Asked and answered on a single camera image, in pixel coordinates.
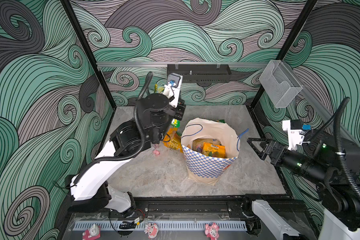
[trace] transparent holder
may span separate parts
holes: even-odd
[[[292,68],[281,60],[269,61],[259,80],[275,108],[286,108],[302,90]]]

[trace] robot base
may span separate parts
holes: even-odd
[[[66,177],[66,186],[69,186],[74,176],[68,175]],[[90,213],[108,208],[116,210],[122,217],[128,217],[136,210],[135,200],[130,192],[119,192],[108,186],[107,182],[104,182],[90,199],[75,200],[71,194],[68,196],[70,199],[68,212]]]

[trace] marble floor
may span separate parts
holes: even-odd
[[[133,117],[133,107],[118,107],[109,135],[123,122]],[[259,137],[246,106],[187,106],[179,131],[194,118],[225,119],[237,134],[250,130],[241,138],[240,154],[216,185],[188,179],[183,154],[159,146],[160,155],[153,148],[141,152],[123,165],[109,179],[117,190],[130,191],[135,197],[237,195],[246,193],[285,194],[274,167],[262,161],[247,144],[248,137]]]

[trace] orange package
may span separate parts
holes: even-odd
[[[208,142],[204,143],[203,154],[209,157],[225,158],[225,146],[214,145]]]
[[[180,152],[183,152],[183,148],[181,147],[181,138],[176,133],[177,127],[171,127],[167,135],[165,135],[163,139],[164,146],[169,147],[173,150],[179,150]]]

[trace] bag handle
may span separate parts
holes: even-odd
[[[193,136],[193,135],[196,135],[196,134],[198,134],[199,132],[201,132],[202,131],[202,129],[203,129],[203,126],[201,125],[201,124],[198,124],[198,123],[195,123],[195,124],[191,124],[191,125],[188,125],[188,126],[186,126],[185,128],[187,128],[187,127],[189,127],[189,126],[193,126],[193,125],[199,125],[200,127],[202,127],[198,132],[196,132],[196,133],[194,133],[194,134],[191,134],[191,135],[185,135],[185,136],[181,136],[181,138],[183,138],[183,137],[189,137],[189,136]]]
[[[239,150],[239,140],[240,140],[240,138],[241,138],[241,136],[243,136],[246,132],[248,132],[250,129],[249,128],[247,128],[247,130],[245,130],[244,132],[242,132],[239,136],[237,136],[237,138],[238,138],[238,140],[237,140],[237,144],[236,144],[236,149],[237,149],[237,151],[239,152],[240,150]]]

